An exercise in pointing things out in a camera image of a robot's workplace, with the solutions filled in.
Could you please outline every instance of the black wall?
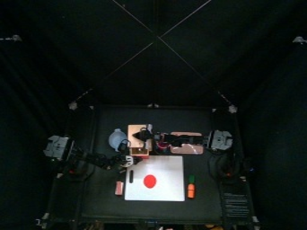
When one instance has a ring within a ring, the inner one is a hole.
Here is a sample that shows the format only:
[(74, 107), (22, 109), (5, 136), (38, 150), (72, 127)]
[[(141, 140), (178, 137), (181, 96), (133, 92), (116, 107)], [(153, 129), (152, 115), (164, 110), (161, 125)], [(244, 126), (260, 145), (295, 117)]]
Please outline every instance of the black wall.
[(293, 46), (240, 108), (254, 211), (268, 229), (307, 226), (307, 46)]

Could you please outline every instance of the small box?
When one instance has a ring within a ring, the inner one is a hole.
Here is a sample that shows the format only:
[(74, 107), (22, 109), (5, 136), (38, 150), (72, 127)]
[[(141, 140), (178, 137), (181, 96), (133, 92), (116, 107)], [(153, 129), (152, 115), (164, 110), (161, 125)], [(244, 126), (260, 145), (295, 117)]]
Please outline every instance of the small box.
[(148, 153), (152, 151), (152, 139), (148, 139), (146, 143), (144, 143), (144, 141), (133, 137), (133, 134), (148, 128), (148, 126), (150, 125), (128, 125), (129, 155), (132, 156), (148, 158)]

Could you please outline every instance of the black curtain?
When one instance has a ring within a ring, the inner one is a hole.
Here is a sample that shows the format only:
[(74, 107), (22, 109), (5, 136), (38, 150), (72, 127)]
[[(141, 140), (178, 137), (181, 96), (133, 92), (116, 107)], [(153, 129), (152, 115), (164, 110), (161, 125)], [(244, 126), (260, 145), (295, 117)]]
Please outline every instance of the black curtain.
[(254, 213), (266, 229), (307, 226), (307, 47), (297, 44), (240, 109), (253, 158)]
[(62, 135), (66, 98), (24, 43), (0, 42), (0, 228), (29, 229), (46, 209), (52, 175), (42, 149)]

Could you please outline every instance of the red circle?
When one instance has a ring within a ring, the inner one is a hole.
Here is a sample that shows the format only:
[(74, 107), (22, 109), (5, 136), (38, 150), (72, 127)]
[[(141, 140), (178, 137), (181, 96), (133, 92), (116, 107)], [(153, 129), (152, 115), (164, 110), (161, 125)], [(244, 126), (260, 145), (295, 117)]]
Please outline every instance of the red circle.
[(157, 183), (157, 179), (153, 175), (146, 175), (144, 178), (144, 184), (145, 186), (152, 189)]

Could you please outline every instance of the light fixture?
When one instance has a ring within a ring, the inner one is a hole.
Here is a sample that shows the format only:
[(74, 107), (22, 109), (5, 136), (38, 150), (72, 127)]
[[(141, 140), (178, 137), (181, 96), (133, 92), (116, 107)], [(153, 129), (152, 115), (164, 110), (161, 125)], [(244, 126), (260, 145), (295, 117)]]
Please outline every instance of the light fixture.
[(303, 39), (303, 37), (301, 36), (299, 36), (299, 37), (296, 37), (295, 39), (293, 39), (293, 41), (292, 42), (295, 42), (295, 43), (300, 43), (300, 44), (303, 44), (303, 42), (305, 42), (307, 43), (307, 40), (304, 40)]
[(13, 40), (13, 41), (22, 41), (18, 35), (13, 35), (9, 38), (0, 38), (0, 40)]

